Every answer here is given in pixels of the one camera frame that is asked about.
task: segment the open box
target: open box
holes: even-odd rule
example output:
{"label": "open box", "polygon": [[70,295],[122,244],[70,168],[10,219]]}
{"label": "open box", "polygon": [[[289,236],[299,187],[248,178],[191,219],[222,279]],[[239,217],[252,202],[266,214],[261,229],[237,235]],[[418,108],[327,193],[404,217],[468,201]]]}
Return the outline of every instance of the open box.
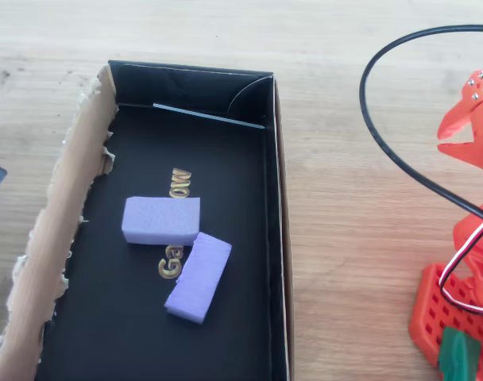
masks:
{"label": "open box", "polygon": [[[121,231],[128,197],[188,195],[201,231],[233,245],[202,325],[165,312],[181,269],[169,250]],[[110,61],[81,98],[13,278],[2,381],[292,379],[272,73]]]}

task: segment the wood grain surface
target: wood grain surface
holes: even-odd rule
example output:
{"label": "wood grain surface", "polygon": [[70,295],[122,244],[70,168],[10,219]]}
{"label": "wood grain surface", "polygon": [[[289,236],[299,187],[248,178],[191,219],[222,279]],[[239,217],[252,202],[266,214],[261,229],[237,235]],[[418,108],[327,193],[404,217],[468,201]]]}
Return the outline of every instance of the wood grain surface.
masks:
{"label": "wood grain surface", "polygon": [[[483,23],[483,1],[0,0],[0,332],[14,261],[79,93],[108,59],[274,71],[292,233],[297,380],[439,379],[408,336],[420,271],[453,254],[465,212],[373,142],[357,90],[372,55],[432,26]],[[381,60],[374,121],[417,169],[475,203],[483,172],[436,149],[483,67],[483,35],[428,37]],[[470,139],[469,131],[462,139]]]}

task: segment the purple foam block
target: purple foam block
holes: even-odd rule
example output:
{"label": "purple foam block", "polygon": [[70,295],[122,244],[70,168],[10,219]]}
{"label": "purple foam block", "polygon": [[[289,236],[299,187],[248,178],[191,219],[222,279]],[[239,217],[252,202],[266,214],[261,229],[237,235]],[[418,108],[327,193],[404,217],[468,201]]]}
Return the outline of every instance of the purple foam block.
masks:
{"label": "purple foam block", "polygon": [[231,245],[199,233],[165,308],[170,314],[203,323],[231,252]]}
{"label": "purple foam block", "polygon": [[199,198],[127,198],[122,231],[131,244],[192,246],[199,233]]}

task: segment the green object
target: green object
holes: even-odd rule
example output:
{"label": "green object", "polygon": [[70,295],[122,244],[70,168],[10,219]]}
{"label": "green object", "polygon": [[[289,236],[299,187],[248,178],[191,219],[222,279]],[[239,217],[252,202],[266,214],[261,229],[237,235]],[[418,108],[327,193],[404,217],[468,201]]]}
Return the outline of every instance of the green object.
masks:
{"label": "green object", "polygon": [[459,331],[445,327],[439,349],[438,369],[443,381],[475,381],[481,342]]}

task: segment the printed gold lettering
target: printed gold lettering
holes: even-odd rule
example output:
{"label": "printed gold lettering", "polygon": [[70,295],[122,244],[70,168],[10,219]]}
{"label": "printed gold lettering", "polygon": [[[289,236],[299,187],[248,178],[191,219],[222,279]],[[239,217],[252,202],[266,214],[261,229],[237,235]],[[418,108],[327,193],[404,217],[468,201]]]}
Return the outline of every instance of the printed gold lettering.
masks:
{"label": "printed gold lettering", "polygon": [[169,191],[169,195],[174,198],[186,198],[191,193],[188,188],[174,187]]}
{"label": "printed gold lettering", "polygon": [[181,169],[174,168],[172,170],[172,177],[171,177],[171,188],[174,187],[188,187],[191,185],[191,180],[189,180],[192,176],[192,173],[187,171],[182,171]]}
{"label": "printed gold lettering", "polygon": [[170,244],[167,248],[165,248],[165,256],[179,260],[184,256],[184,247]]}
{"label": "printed gold lettering", "polygon": [[171,258],[168,263],[168,270],[165,269],[166,261],[164,259],[159,262],[159,274],[164,279],[173,279],[181,273],[180,260]]}

